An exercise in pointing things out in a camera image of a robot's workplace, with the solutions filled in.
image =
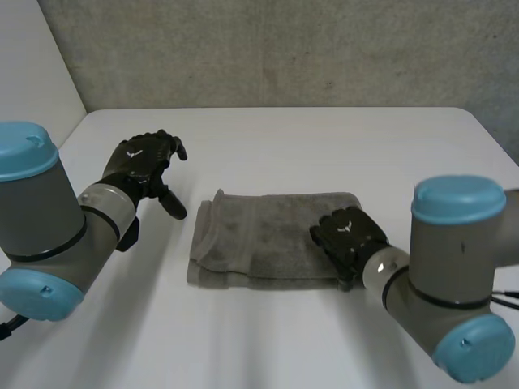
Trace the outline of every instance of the gray cylindrical joint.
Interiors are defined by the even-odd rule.
[[[418,184],[409,273],[417,293],[454,304],[489,299],[505,205],[503,189],[484,177],[443,176]]]
[[[0,247],[11,257],[65,245],[84,214],[58,150],[33,123],[0,123]]]

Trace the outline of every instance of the folded towel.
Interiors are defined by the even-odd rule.
[[[360,206],[349,193],[233,196],[199,207],[187,282],[205,288],[313,289],[337,273],[308,233],[323,215]]]

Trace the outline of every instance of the concrete wall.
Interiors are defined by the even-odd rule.
[[[40,5],[87,110],[455,106],[519,160],[517,0]]]
[[[61,146],[85,114],[37,1],[0,1],[0,121],[41,124]]]

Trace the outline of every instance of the blue joint cover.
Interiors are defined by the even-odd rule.
[[[513,355],[516,339],[499,316],[485,314],[454,327],[436,346],[433,362],[460,383],[490,378]]]
[[[26,318],[57,322],[83,299],[76,286],[42,271],[8,269],[0,275],[0,301]]]
[[[58,159],[58,149],[42,126],[0,122],[0,182],[36,176]]]
[[[475,223],[498,215],[506,205],[503,188],[480,176],[438,176],[414,189],[413,216],[428,224]]]

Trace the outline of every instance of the robotic hand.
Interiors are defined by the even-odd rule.
[[[187,159],[180,139],[163,130],[123,141],[102,179],[76,199],[47,132],[0,123],[0,247],[11,261],[0,275],[0,301],[19,314],[0,325],[0,340],[27,318],[70,315],[114,250],[137,242],[142,199],[187,216],[161,178],[175,152]]]
[[[461,383],[497,374],[515,337],[490,302],[497,267],[519,263],[519,192],[475,176],[434,177],[417,185],[410,254],[350,207],[310,228],[334,264],[339,285],[362,281],[433,362]]]

